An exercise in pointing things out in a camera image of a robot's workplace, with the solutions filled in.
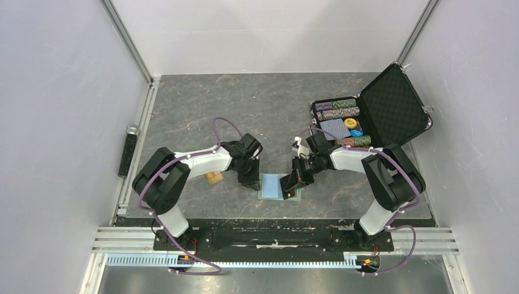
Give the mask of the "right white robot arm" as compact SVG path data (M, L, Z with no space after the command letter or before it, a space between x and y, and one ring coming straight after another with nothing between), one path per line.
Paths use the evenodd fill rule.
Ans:
M358 148L340 143L334 145L323 130L309 136L307 146L295 137L291 173L280 179L283 198L293 197L296 190L313 184L314 176L325 170L351 171L364 174L374 201L354 224L353 240L362 250L371 249L378 235L408 206L419 204L426 183L415 165L399 145L385 148Z

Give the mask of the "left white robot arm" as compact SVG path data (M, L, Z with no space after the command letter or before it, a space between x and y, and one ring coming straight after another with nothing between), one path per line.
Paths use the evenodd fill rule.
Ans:
M241 186L259 191L262 151L262 144L249 133L239 140L189 153L160 148L133 179L138 206L151 213L176 249L186 249L192 243L192 233L178 202L187 182L212 172L232 171Z

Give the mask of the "green leather card holder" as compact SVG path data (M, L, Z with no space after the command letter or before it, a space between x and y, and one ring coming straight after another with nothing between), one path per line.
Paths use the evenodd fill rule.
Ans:
M280 179L285 174L260 173L261 190L258 192L259 200L284 201Z

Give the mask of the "clear plastic card box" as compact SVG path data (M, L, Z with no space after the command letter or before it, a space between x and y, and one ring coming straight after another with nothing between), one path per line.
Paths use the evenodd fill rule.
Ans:
M238 183L238 173L236 171L211 171L205 173L204 177L210 186L215 186L222 182Z

